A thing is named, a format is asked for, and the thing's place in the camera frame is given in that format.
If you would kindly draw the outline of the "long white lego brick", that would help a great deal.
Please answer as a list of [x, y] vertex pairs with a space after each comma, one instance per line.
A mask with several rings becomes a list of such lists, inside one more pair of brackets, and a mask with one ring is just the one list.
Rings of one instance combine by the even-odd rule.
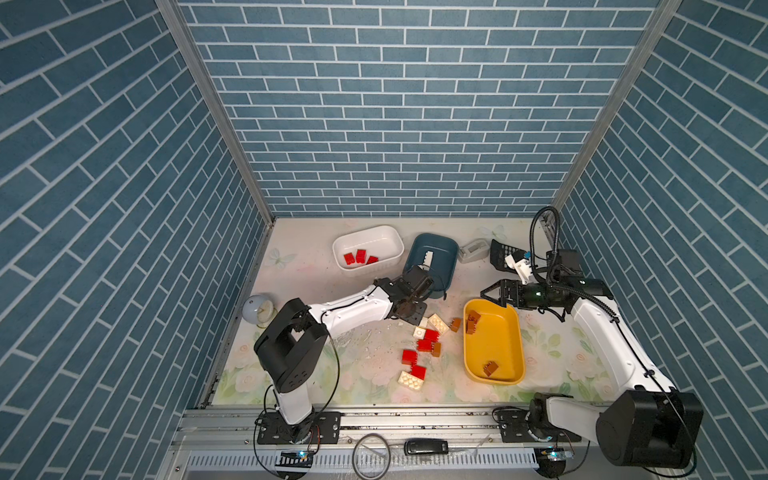
[[424, 259], [423, 259], [423, 262], [422, 262], [421, 266], [423, 268], [425, 268], [425, 269], [429, 269], [430, 266], [431, 266], [432, 259], [433, 259], [433, 252], [432, 251], [427, 251], [425, 253], [425, 256], [424, 256]]

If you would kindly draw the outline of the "brown lego brick low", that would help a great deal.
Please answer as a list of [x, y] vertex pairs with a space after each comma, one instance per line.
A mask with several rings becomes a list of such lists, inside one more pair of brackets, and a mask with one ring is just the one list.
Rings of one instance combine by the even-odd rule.
[[482, 371], [486, 377], [491, 377], [493, 373], [499, 368], [495, 361], [489, 361], [482, 367]]

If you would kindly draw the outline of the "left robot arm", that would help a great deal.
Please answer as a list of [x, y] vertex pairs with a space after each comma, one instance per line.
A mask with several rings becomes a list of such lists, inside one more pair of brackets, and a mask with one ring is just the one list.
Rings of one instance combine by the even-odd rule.
[[326, 406], [315, 408], [307, 381], [327, 345], [358, 327], [383, 320], [417, 326], [434, 281], [419, 267], [397, 278], [379, 278], [362, 291], [338, 300], [306, 304], [288, 301], [255, 341], [253, 351], [267, 373], [277, 400], [278, 424], [301, 441], [316, 429]]

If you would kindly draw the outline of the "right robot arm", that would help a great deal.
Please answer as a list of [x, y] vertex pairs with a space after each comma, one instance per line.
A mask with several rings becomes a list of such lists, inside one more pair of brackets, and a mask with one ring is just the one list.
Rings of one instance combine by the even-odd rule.
[[660, 477], [683, 478], [697, 467], [696, 438], [704, 409], [693, 393], [680, 391], [661, 373], [633, 333], [626, 329], [607, 284], [587, 278], [574, 250], [553, 249], [546, 264], [522, 249], [492, 242], [491, 265], [509, 273], [481, 291], [494, 304], [552, 313], [573, 320], [603, 361], [616, 399], [606, 407], [567, 394], [537, 393], [526, 423], [538, 442], [581, 437], [616, 466], [640, 467]]

